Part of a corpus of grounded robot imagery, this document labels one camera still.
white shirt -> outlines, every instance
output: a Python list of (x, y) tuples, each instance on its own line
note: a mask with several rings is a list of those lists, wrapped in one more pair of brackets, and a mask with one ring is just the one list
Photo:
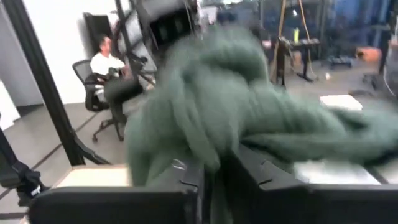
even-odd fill
[(107, 75), (110, 68), (121, 69), (125, 67), (125, 64), (112, 55), (105, 57), (103, 54), (98, 52), (91, 59), (90, 67), (94, 73)]

yellow bottle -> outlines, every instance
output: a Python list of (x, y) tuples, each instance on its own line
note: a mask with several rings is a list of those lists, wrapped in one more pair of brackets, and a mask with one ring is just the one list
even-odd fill
[(294, 29), (293, 39), (295, 43), (299, 42), (299, 35), (300, 35), (300, 29), (299, 28)]

white wall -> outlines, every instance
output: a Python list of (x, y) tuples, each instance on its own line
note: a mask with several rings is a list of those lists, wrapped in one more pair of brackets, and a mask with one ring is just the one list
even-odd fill
[(19, 118), (19, 113), (1, 80), (0, 102), (0, 129), (5, 130), (14, 125), (14, 121)]
[[(108, 14), (114, 0), (24, 0), (36, 35), (64, 104), (81, 103), (85, 89), (72, 64), (87, 58), (89, 44), (81, 36), (83, 12)], [(128, 8), (128, 0), (122, 0)]]
[(29, 64), (4, 7), (0, 4), (0, 80), (16, 106), (43, 103)]

man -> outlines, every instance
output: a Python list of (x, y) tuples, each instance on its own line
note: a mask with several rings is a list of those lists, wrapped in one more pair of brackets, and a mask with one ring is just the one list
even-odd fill
[[(128, 72), (128, 67), (111, 55), (111, 39), (102, 35), (98, 39), (100, 51), (91, 59), (90, 67), (96, 82), (104, 85), (104, 94), (113, 116), (122, 124), (127, 122), (123, 114), (123, 103), (142, 93), (139, 80)], [(122, 71), (119, 77), (117, 70)]]

metal stand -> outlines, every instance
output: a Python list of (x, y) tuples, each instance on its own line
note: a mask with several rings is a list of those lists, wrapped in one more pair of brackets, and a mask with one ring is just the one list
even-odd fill
[[(49, 189), (40, 180), (40, 172), (32, 171), (26, 164), (18, 161), (14, 151), (0, 129), (0, 185), (8, 191), (16, 189), (18, 205), (29, 206), (39, 193)], [(0, 220), (22, 218), (20, 213), (0, 214)]]
[(285, 55), (286, 46), (279, 41), (278, 54), (276, 56), (276, 84), (286, 88), (285, 84)]
[[(383, 30), (381, 38), (381, 58), (379, 62), (379, 69), (377, 73), (364, 74), (362, 81), (364, 83), (370, 83), (373, 90), (381, 90), (384, 87), (383, 73), (384, 67), (386, 66), (387, 56), (389, 53), (389, 40), (390, 32)], [(351, 96), (373, 96), (373, 93), (367, 90), (353, 90), (349, 93)]]
[(308, 53), (308, 51), (309, 49), (307, 47), (303, 51), (303, 73), (298, 73), (297, 76), (303, 78), (307, 82), (313, 82), (313, 80), (307, 76), (308, 62), (310, 61), (310, 54)]

